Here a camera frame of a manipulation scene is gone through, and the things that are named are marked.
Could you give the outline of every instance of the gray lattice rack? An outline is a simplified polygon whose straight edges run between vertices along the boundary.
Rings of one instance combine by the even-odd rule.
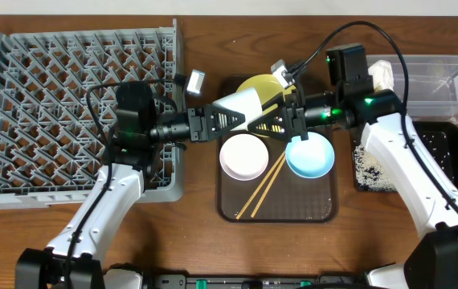
[[[182,39],[174,27],[34,34],[0,33],[0,209],[82,202],[101,167],[84,93],[92,85],[172,79],[182,72]],[[156,93],[174,99],[171,83]],[[115,91],[95,92],[104,133],[116,122]],[[156,103],[159,112],[170,109]],[[183,192],[183,152],[165,144],[161,165],[139,202],[176,201]]]

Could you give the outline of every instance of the blue bowl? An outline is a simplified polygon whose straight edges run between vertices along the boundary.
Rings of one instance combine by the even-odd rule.
[[[286,162],[299,177],[322,177],[334,165],[334,149],[322,135],[308,132],[308,140],[302,141],[300,136],[295,136],[288,143]]]

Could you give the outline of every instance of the wooden chopstick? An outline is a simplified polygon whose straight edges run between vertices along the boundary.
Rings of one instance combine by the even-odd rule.
[[[267,193],[268,193],[268,191],[270,190],[270,187],[272,186],[272,184],[274,183],[274,181],[276,180],[276,177],[277,177],[277,175],[279,174],[280,168],[283,167],[285,161],[286,161],[286,157],[283,157],[283,160],[280,162],[279,167],[277,168],[277,170],[276,170],[276,172],[274,173],[272,179],[271,179],[270,182],[268,183],[267,188],[264,190],[264,193],[263,193],[263,195],[261,196],[260,201],[258,202],[258,204],[256,205],[256,207],[254,208],[254,211],[252,212],[251,218],[254,218],[254,216],[256,215],[256,213],[258,212],[258,210],[260,209],[261,203],[263,202],[264,198],[267,197]]]
[[[270,177],[270,175],[272,174],[274,169],[276,169],[276,167],[280,163],[280,161],[284,159],[284,154],[285,154],[285,152],[281,153],[281,155],[277,158],[276,163],[270,168],[270,170],[268,171],[267,175],[261,181],[260,185],[258,185],[258,188],[254,191],[254,193],[252,193],[251,197],[248,198],[248,201],[245,203],[245,206],[243,206],[243,208],[240,210],[240,212],[236,216],[236,220],[239,220],[239,218],[243,215],[243,213],[245,212],[247,207],[252,203],[252,200],[254,200],[254,197],[258,194],[258,192],[260,191],[261,187],[267,181],[268,177]]]

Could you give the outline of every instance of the yellow bowl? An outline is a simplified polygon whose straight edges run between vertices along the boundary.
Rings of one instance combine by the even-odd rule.
[[[256,75],[252,76],[250,79],[245,80],[236,92],[241,92],[248,88],[254,88],[258,93],[260,98],[261,105],[269,101],[272,97],[276,96],[279,92],[283,92],[283,95],[292,93],[292,90],[295,89],[294,86],[283,89],[283,86],[280,85],[274,75]],[[266,109],[263,114],[270,112],[272,109],[276,108],[277,105],[274,104],[270,108]]]

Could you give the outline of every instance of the wooden table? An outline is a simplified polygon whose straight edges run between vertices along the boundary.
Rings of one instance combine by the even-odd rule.
[[[171,26],[173,17],[0,16],[0,31],[80,31]],[[458,55],[458,18],[380,17],[178,17],[185,39],[186,71],[206,72],[203,98],[217,97],[230,75],[268,73],[278,59],[305,59],[333,29],[366,19],[383,27],[405,54]],[[368,28],[351,28],[332,45],[361,42],[370,54],[393,51]],[[326,81],[323,58],[310,72]],[[336,132],[338,216],[326,225],[243,225],[215,211],[215,142],[190,145],[186,191],[168,204],[135,205],[122,222],[105,264],[204,275],[315,275],[362,271],[404,262],[418,243],[406,206],[396,193],[364,193],[353,186],[350,137]],[[27,248],[44,248],[79,205],[0,211],[0,288],[13,287],[14,265]]]

